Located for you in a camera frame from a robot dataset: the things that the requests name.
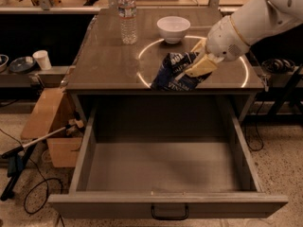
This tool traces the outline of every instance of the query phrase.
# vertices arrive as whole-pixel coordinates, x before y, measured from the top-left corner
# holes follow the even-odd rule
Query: crumpled package
[[[168,53],[162,61],[151,88],[161,91],[194,90],[200,82],[207,79],[211,74],[210,72],[202,76],[190,77],[185,73],[198,55],[197,52]]]

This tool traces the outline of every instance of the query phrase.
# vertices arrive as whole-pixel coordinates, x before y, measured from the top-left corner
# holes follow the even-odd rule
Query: black handle
[[[189,212],[188,212],[188,206],[185,206],[185,214],[183,216],[179,216],[179,217],[162,217],[162,216],[157,216],[155,214],[155,210],[154,210],[154,206],[151,206],[151,215],[154,219],[156,220],[170,220],[170,221],[180,221],[180,220],[185,220],[188,218]]]
[[[10,151],[5,152],[5,153],[2,155],[2,158],[3,158],[3,159],[8,159],[9,157],[14,156],[15,154],[17,154],[17,153],[19,153],[20,151],[23,151],[23,150],[24,150],[23,146],[20,146],[20,147],[11,149]]]

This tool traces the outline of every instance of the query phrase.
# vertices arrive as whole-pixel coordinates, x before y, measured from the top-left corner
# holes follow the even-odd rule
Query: drawer handle
[[[180,217],[162,217],[162,216],[157,216],[155,214],[155,210],[154,210],[154,206],[153,205],[151,206],[151,209],[152,209],[151,210],[151,215],[156,220],[171,220],[171,221],[177,220],[177,221],[179,221],[179,220],[185,220],[185,219],[188,218],[188,206],[185,206],[185,214],[183,216],[180,216]]]

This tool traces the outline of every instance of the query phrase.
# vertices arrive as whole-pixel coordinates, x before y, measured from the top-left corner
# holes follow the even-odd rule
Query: floor
[[[0,107],[0,154],[18,146],[23,126],[34,107],[34,102],[18,101]],[[261,144],[254,124],[246,128],[247,141],[251,148],[260,148]],[[45,201],[46,184],[29,193],[30,189],[40,183],[41,174],[45,178],[59,178],[62,191],[66,192],[70,184],[73,169],[55,168],[47,157],[47,146],[39,143],[27,169],[23,171],[14,187],[12,199],[0,201],[0,227],[14,226],[102,226],[102,227],[299,227],[303,222],[303,122],[269,123],[258,122],[258,133],[264,147],[252,151],[262,186],[268,194],[283,194],[289,197],[289,203],[267,219],[194,219],[185,221],[156,221],[143,219],[60,219],[58,213]],[[7,168],[0,167],[0,192],[9,181]],[[57,180],[49,181],[52,193],[59,193],[61,186]]]

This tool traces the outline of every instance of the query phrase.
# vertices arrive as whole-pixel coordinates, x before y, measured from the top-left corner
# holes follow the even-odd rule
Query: bowl
[[[159,19],[157,26],[161,37],[168,44],[177,44],[187,35],[190,21],[178,16],[169,16]]]
[[[0,55],[0,73],[4,72],[7,69],[7,63],[9,61],[9,57],[6,55]]]
[[[36,61],[32,57],[21,57],[12,61],[9,70],[12,73],[24,74],[32,71]]]

